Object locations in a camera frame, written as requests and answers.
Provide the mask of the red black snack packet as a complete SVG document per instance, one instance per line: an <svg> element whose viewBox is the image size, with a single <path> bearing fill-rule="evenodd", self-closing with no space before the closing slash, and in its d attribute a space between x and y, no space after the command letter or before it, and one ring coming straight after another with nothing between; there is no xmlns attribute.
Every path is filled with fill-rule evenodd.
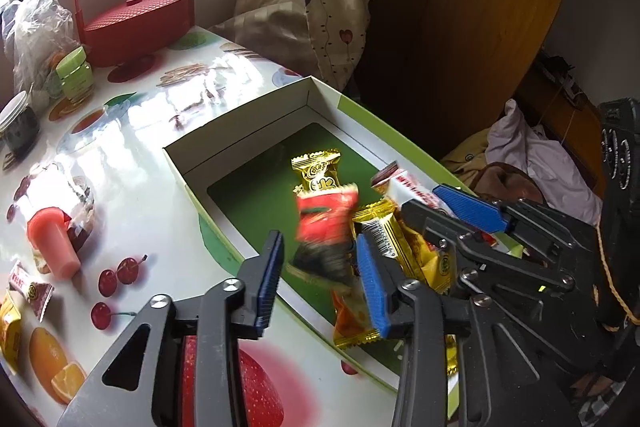
<svg viewBox="0 0 640 427"><path fill-rule="evenodd" d="M337 165L341 159L341 152L330 148L318 152L305 153L291 160L292 169L302 177L293 192L313 192L331 190L340 184L337 176Z"/></svg>

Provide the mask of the pink jelly cup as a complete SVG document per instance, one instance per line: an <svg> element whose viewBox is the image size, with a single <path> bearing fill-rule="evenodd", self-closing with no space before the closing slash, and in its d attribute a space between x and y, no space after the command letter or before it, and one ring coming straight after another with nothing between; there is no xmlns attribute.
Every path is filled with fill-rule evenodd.
<svg viewBox="0 0 640 427"><path fill-rule="evenodd" d="M52 274L70 280L80 269L80 261L67 235L66 213L58 207L38 210L27 223L27 237L40 252Z"/></svg>

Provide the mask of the green white cardboard box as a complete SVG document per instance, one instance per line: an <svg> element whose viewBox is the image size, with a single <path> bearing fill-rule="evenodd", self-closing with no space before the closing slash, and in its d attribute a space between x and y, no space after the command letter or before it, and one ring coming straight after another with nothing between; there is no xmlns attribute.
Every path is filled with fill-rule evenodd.
<svg viewBox="0 0 640 427"><path fill-rule="evenodd" d="M228 272L257 255L271 230L284 236L285 257L296 248L296 195L339 185L358 188L359 205L381 199L371 180L396 162L407 196L439 185L465 188L438 161L395 129L314 78L299 79L219 115L201 110L181 121L166 153L200 214L207 246Z"/></svg>

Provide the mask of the long gold snack bar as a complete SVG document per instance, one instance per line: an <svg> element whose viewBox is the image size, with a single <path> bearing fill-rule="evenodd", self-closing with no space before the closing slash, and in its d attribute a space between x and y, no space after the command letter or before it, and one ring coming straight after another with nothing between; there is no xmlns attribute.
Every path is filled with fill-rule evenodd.
<svg viewBox="0 0 640 427"><path fill-rule="evenodd" d="M335 310L335 347L345 350L381 339L371 323L361 286L350 288L349 291L331 291L331 298Z"/></svg>
<svg viewBox="0 0 640 427"><path fill-rule="evenodd" d="M352 227L357 235L370 232L373 243L385 258L390 258L400 269L402 279L417 280L420 284L430 286L440 295L450 291L454 260L446 251L439 251L428 243L417 231L407 227L401 212L389 199L365 205L352 217ZM387 327L382 324L383 306L381 298L373 298L373 289L366 282L364 268L358 261L358 272L364 295L370 309L369 317L372 326L378 331L378 337L384 338L384 348L366 348L366 351L395 374L400 374L402 343L393 343L386 335Z"/></svg>

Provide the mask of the small green jar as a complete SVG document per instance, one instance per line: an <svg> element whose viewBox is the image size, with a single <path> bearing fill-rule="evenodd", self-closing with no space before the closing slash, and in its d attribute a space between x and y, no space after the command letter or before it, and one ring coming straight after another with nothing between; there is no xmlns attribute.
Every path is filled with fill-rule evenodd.
<svg viewBox="0 0 640 427"><path fill-rule="evenodd" d="M78 46L66 54L56 65L55 72L60 78L63 95L68 101L79 103L92 92L93 72L83 46Z"/></svg>

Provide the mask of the pile of clothes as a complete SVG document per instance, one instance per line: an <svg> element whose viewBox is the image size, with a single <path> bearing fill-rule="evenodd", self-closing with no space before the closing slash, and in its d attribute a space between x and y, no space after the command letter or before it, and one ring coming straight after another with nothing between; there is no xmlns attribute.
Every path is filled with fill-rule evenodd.
<svg viewBox="0 0 640 427"><path fill-rule="evenodd" d="M480 194L482 171L500 164L524 172L552 208L596 225L602 199L593 193L561 143L526 124L518 104L510 98L504 115L491 127L476 132L442 158L460 181Z"/></svg>

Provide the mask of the yellow black snack packet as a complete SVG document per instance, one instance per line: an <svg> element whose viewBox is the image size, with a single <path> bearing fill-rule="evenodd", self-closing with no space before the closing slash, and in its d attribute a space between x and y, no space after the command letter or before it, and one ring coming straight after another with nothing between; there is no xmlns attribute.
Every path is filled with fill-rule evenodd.
<svg viewBox="0 0 640 427"><path fill-rule="evenodd" d="M2 298L0 327L2 355L11 371L17 373L20 365L18 359L22 341L22 314L9 291Z"/></svg>

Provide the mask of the small red snack packet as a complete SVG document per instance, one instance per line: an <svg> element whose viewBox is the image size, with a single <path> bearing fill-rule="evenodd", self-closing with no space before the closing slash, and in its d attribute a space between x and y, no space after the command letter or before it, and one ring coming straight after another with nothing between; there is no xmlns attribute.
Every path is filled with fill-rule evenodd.
<svg viewBox="0 0 640 427"><path fill-rule="evenodd" d="M356 184L296 195L297 249L288 272L311 284L348 291L355 275L350 256L354 248L352 216L358 205Z"/></svg>

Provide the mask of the dark jar with white lid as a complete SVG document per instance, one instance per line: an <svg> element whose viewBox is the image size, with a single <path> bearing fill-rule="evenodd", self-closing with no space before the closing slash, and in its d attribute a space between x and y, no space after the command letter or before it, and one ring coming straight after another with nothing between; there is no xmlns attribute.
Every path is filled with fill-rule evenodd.
<svg viewBox="0 0 640 427"><path fill-rule="evenodd" d="M2 108L0 114L1 139L17 158L23 158L36 143L40 131L39 119L26 91L18 92Z"/></svg>

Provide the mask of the clear plastic bag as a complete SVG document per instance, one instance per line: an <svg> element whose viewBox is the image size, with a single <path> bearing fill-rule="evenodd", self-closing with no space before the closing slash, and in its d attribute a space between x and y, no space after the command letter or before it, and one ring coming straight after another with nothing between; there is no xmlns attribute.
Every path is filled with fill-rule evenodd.
<svg viewBox="0 0 640 427"><path fill-rule="evenodd" d="M1 21L14 91L59 98L56 65L80 46L72 12L58 0L15 0L3 10Z"/></svg>

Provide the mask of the white red snack packet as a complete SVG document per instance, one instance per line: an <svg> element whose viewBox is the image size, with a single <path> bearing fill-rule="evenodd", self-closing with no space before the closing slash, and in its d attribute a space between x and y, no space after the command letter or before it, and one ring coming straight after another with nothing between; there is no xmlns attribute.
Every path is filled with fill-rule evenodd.
<svg viewBox="0 0 640 427"><path fill-rule="evenodd" d="M17 291L27 301L36 319L42 322L53 296L54 287L35 279L22 262L17 261L9 274L9 288Z"/></svg>
<svg viewBox="0 0 640 427"><path fill-rule="evenodd" d="M457 187L435 182L423 185L406 169L400 168L396 161L375 173L371 179L371 187L390 199L398 208L409 200L417 200L485 234L506 231L506 220L497 207Z"/></svg>

